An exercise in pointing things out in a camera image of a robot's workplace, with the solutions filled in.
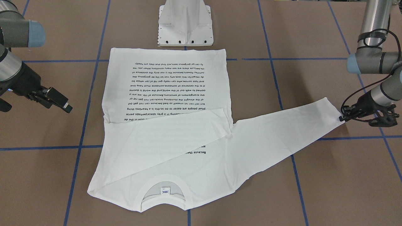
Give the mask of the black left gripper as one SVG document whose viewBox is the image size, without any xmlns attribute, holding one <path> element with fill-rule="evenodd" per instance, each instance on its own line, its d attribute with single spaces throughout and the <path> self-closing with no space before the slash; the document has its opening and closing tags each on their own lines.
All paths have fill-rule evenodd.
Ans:
<svg viewBox="0 0 402 226">
<path fill-rule="evenodd" d="M 371 94 L 364 94 L 358 98 L 356 104 L 350 106 L 342 106 L 339 117 L 340 121 L 348 122 L 354 118 L 362 118 L 375 114 L 378 110 L 381 110 L 382 106 L 377 104 Z"/>
</svg>

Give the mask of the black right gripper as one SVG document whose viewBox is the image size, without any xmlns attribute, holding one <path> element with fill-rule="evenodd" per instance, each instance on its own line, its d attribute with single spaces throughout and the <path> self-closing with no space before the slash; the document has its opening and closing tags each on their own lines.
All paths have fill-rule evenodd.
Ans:
<svg viewBox="0 0 402 226">
<path fill-rule="evenodd" d="M 50 103 L 59 107 L 66 113 L 70 113 L 73 107 L 68 103 L 68 98 L 53 87 L 44 89 L 41 85 L 41 77 L 26 64 L 22 64 L 19 72 L 6 81 L 6 89 L 11 89 L 18 96 L 24 96 L 35 102 Z"/>
</svg>

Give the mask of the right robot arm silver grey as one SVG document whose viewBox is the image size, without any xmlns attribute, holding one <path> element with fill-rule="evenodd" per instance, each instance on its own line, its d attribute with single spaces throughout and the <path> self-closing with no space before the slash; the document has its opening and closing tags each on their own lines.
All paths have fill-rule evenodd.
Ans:
<svg viewBox="0 0 402 226">
<path fill-rule="evenodd" d="M 41 77 L 12 53 L 13 47 L 41 47 L 46 33 L 41 23 L 26 20 L 10 0 L 0 2 L 0 94 L 11 91 L 46 108 L 56 106 L 70 113 L 68 98 L 55 88 L 41 85 Z"/>
</svg>

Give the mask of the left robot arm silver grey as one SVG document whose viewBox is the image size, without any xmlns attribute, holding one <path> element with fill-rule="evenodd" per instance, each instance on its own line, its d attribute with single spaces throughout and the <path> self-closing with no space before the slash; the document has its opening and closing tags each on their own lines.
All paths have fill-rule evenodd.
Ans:
<svg viewBox="0 0 402 226">
<path fill-rule="evenodd" d="M 358 98 L 356 104 L 342 104 L 340 121 L 363 121 L 372 127 L 397 125 L 396 102 L 402 98 L 401 45 L 395 33 L 389 30 L 391 0 L 369 0 L 356 53 L 347 59 L 349 73 L 377 73 L 386 77 L 372 84 L 373 89 Z"/>
</svg>

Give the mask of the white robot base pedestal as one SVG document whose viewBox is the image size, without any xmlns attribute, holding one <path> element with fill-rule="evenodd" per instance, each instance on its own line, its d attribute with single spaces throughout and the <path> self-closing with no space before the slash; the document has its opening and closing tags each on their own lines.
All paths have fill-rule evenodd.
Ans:
<svg viewBox="0 0 402 226">
<path fill-rule="evenodd" d="M 203 0 L 167 0 L 159 7 L 158 46 L 212 46 L 210 6 Z"/>
</svg>

